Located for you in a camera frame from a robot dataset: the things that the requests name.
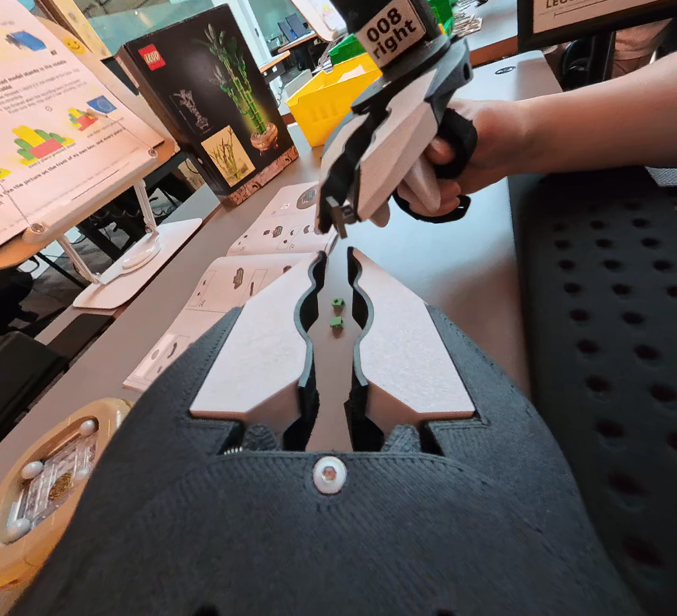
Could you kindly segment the grey desk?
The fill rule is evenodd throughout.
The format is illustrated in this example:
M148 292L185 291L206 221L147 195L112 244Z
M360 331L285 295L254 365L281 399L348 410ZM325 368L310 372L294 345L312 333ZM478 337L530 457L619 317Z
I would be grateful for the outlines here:
M310 149L298 127L290 133L299 159L242 205L228 210L216 205L211 190L196 193L198 201L190 201L189 208L211 212L202 228L1 441L1 477L34 442L77 409L108 397L131 402L139 397L123 388L125 378L168 330L208 265L225 255L281 187L317 179L320 149ZM518 389L529 394L508 183L501 181L472 195L466 217L449 224L416 222L392 205L387 227L379 229L369 222L351 226L347 240L339 240L328 259L318 295L319 318L310 331L320 405L307 450L352 450L344 402L360 328L351 310L338 337L328 324L333 298L343 297L351 308L348 246L358 248L442 310Z

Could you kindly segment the tan round parts tray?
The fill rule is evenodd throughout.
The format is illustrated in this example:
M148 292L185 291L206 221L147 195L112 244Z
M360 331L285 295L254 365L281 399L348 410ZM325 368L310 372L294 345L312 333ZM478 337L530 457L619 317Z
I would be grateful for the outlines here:
M127 416L131 404L122 399L100 399L72 413L35 442L1 480L1 614L7 615L21 594L32 583L72 520L85 486ZM27 462L45 456L73 424L92 417L98 421L97 454L89 478L76 485L74 493L37 528L12 544L4 543L3 521L9 508L10 488L18 481L18 472Z

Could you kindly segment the instruction sheet display stand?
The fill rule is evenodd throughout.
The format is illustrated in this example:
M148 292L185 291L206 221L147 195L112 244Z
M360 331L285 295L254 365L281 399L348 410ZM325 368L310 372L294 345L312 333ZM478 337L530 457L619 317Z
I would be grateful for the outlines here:
M77 55L56 24L1 0L1 267L57 242L88 286L73 307L116 310L200 228L157 224L145 178L178 152L148 106L91 53ZM94 273L66 233L132 188L141 239Z

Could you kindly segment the person's right hand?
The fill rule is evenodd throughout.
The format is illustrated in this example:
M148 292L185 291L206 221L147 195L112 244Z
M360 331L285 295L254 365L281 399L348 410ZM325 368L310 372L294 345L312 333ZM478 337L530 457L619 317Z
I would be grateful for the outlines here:
M477 132L472 157L461 174L439 183L441 203L437 211L425 208L422 201L402 182L396 199L410 215L426 219L454 212L463 195L469 196L511 174L520 173L522 150L529 144L531 118L529 101L450 101L447 113L469 121Z

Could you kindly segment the small dark grey brick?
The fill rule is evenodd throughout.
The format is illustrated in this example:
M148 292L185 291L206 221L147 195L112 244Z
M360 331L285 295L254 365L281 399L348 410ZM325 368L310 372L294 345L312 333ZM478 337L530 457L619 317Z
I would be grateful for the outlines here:
M347 239L346 226L354 222L353 209L349 203L340 204L334 197L326 197L330 221L341 239Z

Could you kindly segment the pile of printed cards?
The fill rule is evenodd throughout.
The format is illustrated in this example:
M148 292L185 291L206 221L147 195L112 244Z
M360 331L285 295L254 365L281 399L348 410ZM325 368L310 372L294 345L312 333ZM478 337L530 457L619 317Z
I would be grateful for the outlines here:
M466 37L481 30L483 20L476 14L476 5L476 0L458 0L453 5L450 36Z

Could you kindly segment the person's right forearm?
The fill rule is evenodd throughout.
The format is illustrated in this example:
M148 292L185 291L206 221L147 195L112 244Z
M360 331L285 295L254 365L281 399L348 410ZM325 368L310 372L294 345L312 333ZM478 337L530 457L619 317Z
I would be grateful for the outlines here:
M676 168L676 54L626 76L519 102L513 174Z

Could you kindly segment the neighbouring wood edged table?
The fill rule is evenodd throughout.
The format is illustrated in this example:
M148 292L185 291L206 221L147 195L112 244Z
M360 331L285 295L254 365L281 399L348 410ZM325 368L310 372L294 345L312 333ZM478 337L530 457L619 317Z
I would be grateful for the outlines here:
M480 67L518 53L517 0L473 1L470 13L481 21L481 28L466 37L470 62Z

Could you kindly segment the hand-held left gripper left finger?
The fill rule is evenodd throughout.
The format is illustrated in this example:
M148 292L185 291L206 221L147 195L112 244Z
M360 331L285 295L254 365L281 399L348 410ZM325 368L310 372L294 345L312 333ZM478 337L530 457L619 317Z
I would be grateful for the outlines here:
M306 447L318 410L313 343L327 254L303 258L241 307L190 406L199 419L267 426Z

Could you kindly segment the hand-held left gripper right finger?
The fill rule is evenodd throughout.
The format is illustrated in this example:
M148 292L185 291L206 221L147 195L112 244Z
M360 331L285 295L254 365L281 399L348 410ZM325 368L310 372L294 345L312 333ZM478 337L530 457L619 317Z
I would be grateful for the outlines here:
M473 417L475 404L428 304L359 249L347 250L347 262L361 329L347 402L351 435Z

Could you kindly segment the yellow plastic bin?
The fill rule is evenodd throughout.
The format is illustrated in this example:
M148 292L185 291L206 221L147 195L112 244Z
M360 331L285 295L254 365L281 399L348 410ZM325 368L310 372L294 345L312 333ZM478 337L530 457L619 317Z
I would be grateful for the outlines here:
M359 64L374 69L373 74L338 83L344 72ZM320 71L295 92L286 103L309 145L323 146L351 111L353 102L381 76L372 58L365 53L333 66L330 71Z

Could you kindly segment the clear bag of small parts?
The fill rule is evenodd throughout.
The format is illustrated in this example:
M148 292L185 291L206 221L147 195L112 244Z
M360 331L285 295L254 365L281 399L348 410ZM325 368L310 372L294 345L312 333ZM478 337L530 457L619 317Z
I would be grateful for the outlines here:
M73 424L45 456L20 468L18 481L10 488L4 543L15 543L37 528L89 478L98 437L98 421L87 417Z

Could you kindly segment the black bulky case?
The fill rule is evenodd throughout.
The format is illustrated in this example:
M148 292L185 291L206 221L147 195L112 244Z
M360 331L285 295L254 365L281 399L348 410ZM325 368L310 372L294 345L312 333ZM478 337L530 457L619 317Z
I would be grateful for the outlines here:
M67 358L21 332L10 332L1 337L2 439L67 366Z

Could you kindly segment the open instruction booklet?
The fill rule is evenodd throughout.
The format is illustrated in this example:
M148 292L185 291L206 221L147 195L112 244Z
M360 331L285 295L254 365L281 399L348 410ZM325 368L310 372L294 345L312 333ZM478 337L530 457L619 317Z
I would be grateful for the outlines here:
M315 227L319 185L281 188L257 220L216 258L168 330L123 382L143 392L193 342L235 307L290 270L307 254L329 255L338 235Z

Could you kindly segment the black bamboo print set box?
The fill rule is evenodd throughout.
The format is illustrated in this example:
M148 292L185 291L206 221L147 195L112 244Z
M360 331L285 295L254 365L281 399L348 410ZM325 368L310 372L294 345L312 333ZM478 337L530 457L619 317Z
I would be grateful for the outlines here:
M224 207L299 157L227 4L131 40L117 58Z

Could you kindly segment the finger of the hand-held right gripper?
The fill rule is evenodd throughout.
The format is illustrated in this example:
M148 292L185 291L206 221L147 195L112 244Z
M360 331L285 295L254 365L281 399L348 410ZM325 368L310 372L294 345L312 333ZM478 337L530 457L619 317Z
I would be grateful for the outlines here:
M421 160L439 124L426 100L430 80L415 80L386 106L386 119L377 127L359 163L357 217L378 215L391 194L405 181L428 212L437 212L441 193L433 166Z
M359 163L377 127L385 121L386 115L386 106L372 106L370 110L360 114L352 111L328 139L321 154L316 201L316 227L319 231L327 233L331 229L336 230L330 221L326 206L328 196L334 197L340 204L351 205L354 216L352 224L366 222L359 221L356 214ZM379 209L378 215L367 221L376 227L383 228L389 223L390 217L388 199Z

